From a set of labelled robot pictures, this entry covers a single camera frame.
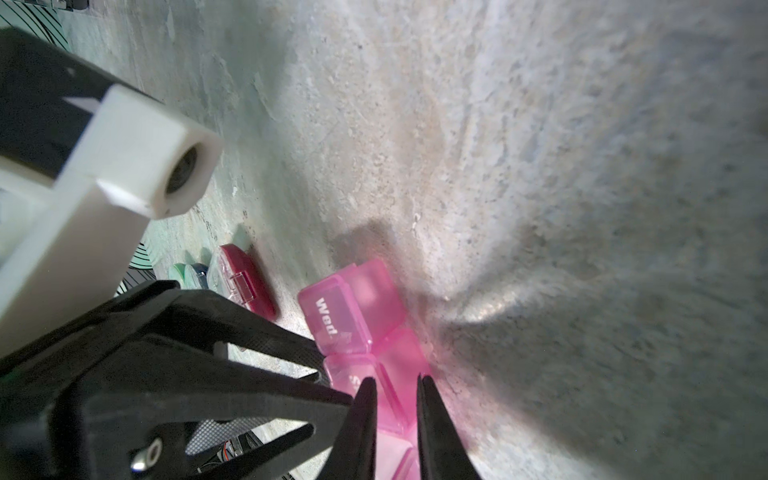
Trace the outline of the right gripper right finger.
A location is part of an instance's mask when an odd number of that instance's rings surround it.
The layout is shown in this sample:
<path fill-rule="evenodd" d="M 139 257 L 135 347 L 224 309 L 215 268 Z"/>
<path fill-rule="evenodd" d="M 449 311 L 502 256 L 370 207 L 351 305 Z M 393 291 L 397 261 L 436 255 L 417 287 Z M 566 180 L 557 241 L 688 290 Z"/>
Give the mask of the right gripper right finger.
<path fill-rule="evenodd" d="M 481 479 L 429 375 L 417 381 L 417 441 L 422 479 Z"/>

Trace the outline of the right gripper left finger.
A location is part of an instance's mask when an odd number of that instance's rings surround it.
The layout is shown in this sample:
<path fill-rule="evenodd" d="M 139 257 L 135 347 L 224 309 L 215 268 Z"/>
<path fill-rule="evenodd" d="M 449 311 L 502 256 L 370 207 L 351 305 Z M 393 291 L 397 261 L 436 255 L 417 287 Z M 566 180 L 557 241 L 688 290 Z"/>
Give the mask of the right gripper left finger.
<path fill-rule="evenodd" d="M 377 405 L 376 381 L 373 377 L 366 377 L 358 388 L 317 480 L 375 478 Z"/>

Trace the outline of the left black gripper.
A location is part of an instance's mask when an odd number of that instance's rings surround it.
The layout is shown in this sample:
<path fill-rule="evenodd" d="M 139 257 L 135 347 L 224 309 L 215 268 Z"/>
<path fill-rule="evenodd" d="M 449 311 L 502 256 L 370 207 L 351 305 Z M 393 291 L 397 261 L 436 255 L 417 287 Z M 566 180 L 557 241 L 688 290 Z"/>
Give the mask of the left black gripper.
<path fill-rule="evenodd" d="M 205 479 L 276 479 L 329 448 L 351 396 L 309 381 L 222 360 L 149 335 L 90 369 L 74 335 L 1 360 L 1 453 L 30 479 L 134 479 L 135 454 L 159 439 L 146 479 L 196 479 L 185 427 L 205 420 L 287 419 L 302 427 Z"/>

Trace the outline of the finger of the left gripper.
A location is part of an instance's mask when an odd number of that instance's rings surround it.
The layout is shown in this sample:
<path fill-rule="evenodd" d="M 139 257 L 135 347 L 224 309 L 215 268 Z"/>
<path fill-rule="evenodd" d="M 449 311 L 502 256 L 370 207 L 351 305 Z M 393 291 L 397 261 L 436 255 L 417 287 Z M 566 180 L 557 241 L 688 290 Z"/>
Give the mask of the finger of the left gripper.
<path fill-rule="evenodd" d="M 287 330 L 209 290 L 182 290 L 173 280 L 144 283 L 96 309 L 99 313 L 128 312 L 166 295 L 169 318 L 152 330 L 209 353 L 218 343 L 234 344 L 283 362 L 312 369 L 303 380 L 327 384 L 324 357 L 314 342 Z"/>

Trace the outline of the round dark blue pillbox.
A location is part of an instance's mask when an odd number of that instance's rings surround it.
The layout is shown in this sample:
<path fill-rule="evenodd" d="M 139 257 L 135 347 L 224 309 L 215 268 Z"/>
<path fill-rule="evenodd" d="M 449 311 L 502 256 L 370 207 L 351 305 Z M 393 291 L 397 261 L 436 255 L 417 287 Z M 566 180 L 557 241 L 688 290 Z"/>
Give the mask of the round dark blue pillbox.
<path fill-rule="evenodd" d="M 207 290 L 208 267 L 202 263 L 186 264 L 184 266 L 183 287 L 191 290 Z"/>

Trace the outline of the dark pink square pillbox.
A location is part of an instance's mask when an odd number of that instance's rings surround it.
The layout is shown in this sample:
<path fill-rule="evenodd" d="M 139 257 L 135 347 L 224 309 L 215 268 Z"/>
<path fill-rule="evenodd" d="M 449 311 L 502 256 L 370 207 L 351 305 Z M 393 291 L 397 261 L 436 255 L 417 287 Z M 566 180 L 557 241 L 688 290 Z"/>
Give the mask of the dark pink square pillbox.
<path fill-rule="evenodd" d="M 278 308 L 270 287 L 251 257 L 234 244 L 218 247 L 209 272 L 209 286 L 237 305 L 270 321 Z"/>

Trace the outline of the light pink square pillbox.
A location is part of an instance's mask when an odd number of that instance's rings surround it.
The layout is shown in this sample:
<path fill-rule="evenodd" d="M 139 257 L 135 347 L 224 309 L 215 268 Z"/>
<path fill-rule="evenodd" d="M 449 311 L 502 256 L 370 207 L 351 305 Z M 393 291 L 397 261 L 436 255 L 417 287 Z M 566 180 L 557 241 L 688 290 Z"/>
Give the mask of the light pink square pillbox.
<path fill-rule="evenodd" d="M 351 264 L 310 285 L 298 303 L 331 387 L 355 396 L 377 387 L 377 479 L 418 479 L 417 379 L 430 366 L 386 265 Z"/>

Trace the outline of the round green pillbox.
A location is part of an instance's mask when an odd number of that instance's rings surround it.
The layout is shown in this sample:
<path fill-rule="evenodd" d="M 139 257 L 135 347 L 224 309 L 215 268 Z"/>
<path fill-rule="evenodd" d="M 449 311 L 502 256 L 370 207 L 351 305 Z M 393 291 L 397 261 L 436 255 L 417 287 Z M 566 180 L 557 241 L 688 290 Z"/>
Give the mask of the round green pillbox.
<path fill-rule="evenodd" d="M 186 265 L 183 263 L 175 263 L 171 265 L 168 269 L 168 278 L 170 280 L 176 281 L 182 289 L 184 289 L 186 286 L 185 270 L 186 270 Z"/>

